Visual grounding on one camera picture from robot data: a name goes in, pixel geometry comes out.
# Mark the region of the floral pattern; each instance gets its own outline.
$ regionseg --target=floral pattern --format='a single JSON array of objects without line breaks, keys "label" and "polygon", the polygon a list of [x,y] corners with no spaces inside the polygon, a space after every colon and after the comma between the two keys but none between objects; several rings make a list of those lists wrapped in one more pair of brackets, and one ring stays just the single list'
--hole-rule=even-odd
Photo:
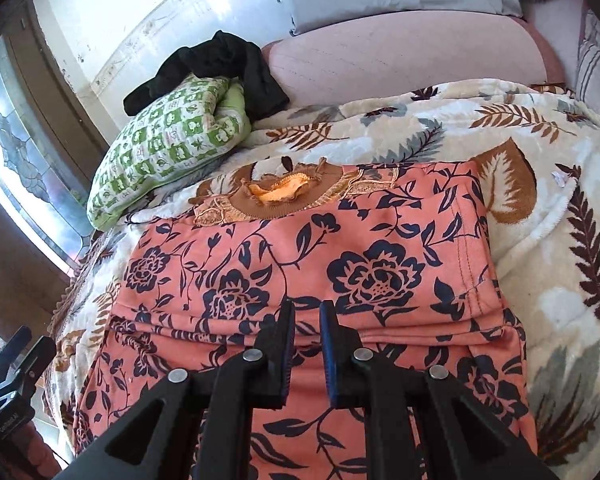
[{"label": "floral pattern", "polygon": [[448,367],[535,447],[525,335],[487,250],[476,163],[367,164],[342,174],[357,175],[342,193],[280,218],[200,226],[187,212],[151,222],[78,404],[78,449],[170,369],[218,367],[253,344],[285,298],[296,306],[290,393],[281,412],[254,413],[250,478],[366,472],[362,414],[332,410],[318,387],[322,300],[398,366]]}]

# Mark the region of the green and white pillow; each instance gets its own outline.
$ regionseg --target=green and white pillow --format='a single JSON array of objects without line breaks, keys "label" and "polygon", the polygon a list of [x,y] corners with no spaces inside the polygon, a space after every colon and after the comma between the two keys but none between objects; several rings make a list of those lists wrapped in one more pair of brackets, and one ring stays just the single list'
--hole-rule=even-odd
[{"label": "green and white pillow", "polygon": [[237,80],[188,76],[113,141],[91,186],[91,224],[108,229],[147,192],[224,155],[250,131]]}]

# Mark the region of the bed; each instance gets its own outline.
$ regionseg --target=bed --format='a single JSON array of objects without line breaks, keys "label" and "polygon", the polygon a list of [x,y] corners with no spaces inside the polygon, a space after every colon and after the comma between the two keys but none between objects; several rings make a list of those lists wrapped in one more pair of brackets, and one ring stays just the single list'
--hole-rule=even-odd
[{"label": "bed", "polygon": [[[111,309],[128,288],[130,259],[151,226],[161,225],[157,219],[322,159],[375,164],[374,171],[462,160],[480,180],[500,290],[526,329],[517,333],[526,342],[526,404],[538,454],[563,479],[593,478],[600,468],[600,116],[560,86],[548,44],[522,20],[432,10],[331,25],[263,53],[289,109],[255,123],[205,178],[154,190],[102,233],[59,303],[50,327],[58,356],[45,375],[45,398],[74,449],[126,408],[94,386],[102,374],[127,392],[127,381],[141,381],[142,390],[168,370],[145,342],[138,373],[121,380],[121,361],[105,348],[120,328],[112,328]],[[304,332],[312,335],[307,326]],[[236,349],[228,339],[207,342],[219,344],[209,347],[210,365]],[[440,363],[443,351],[432,348],[429,364]],[[297,354],[321,359],[306,348]],[[273,464],[298,475],[298,459],[276,454],[271,434],[254,443],[256,460],[266,463],[261,473]],[[362,473],[358,458],[342,455],[338,472]]]}]

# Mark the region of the black cloth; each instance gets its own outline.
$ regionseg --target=black cloth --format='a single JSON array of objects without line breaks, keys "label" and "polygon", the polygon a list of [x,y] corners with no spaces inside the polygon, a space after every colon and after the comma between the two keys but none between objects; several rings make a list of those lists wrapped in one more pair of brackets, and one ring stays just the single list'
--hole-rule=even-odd
[{"label": "black cloth", "polygon": [[160,66],[154,78],[125,97],[125,112],[132,117],[176,88],[190,73],[198,77],[239,77],[244,87],[244,108],[250,121],[283,110],[289,97],[273,79],[259,47],[251,41],[218,30],[211,40],[183,46]]}]

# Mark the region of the blanket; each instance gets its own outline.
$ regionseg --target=blanket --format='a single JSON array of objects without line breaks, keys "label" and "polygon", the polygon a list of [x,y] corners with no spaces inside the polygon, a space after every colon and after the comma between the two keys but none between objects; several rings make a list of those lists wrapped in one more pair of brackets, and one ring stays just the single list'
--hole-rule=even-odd
[{"label": "blanket", "polygon": [[600,468],[600,117],[567,95],[499,80],[281,112],[257,123],[210,178],[123,219],[92,255],[58,324],[63,351],[46,377],[56,421],[63,414],[72,421],[146,223],[184,213],[191,198],[282,174],[286,157],[293,165],[321,157],[341,165],[476,163],[500,288],[526,327],[538,455],[561,478],[593,478]]}]

